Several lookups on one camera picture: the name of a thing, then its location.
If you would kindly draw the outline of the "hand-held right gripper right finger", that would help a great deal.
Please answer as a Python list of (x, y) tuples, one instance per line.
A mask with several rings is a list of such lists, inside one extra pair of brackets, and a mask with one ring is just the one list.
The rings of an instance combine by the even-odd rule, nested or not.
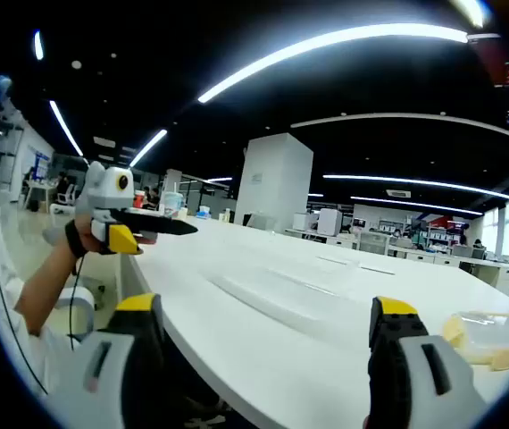
[(404, 301), (375, 297), (365, 428), (472, 428), (487, 411), (470, 365)]

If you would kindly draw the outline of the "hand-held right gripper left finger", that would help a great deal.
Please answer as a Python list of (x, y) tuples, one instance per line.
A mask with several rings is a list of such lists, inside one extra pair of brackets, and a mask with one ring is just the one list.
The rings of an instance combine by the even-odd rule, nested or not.
[(172, 428), (177, 394), (168, 375), (162, 301), (124, 299), (108, 326), (72, 352), (46, 407), (62, 428)]

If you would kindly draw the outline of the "person's left hand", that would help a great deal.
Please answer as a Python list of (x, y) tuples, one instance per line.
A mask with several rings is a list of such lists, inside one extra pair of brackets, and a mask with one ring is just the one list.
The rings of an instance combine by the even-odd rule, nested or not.
[(77, 214), (74, 223), (84, 250), (86, 252), (100, 253), (103, 250), (103, 245), (101, 241), (92, 235), (91, 221), (90, 214)]

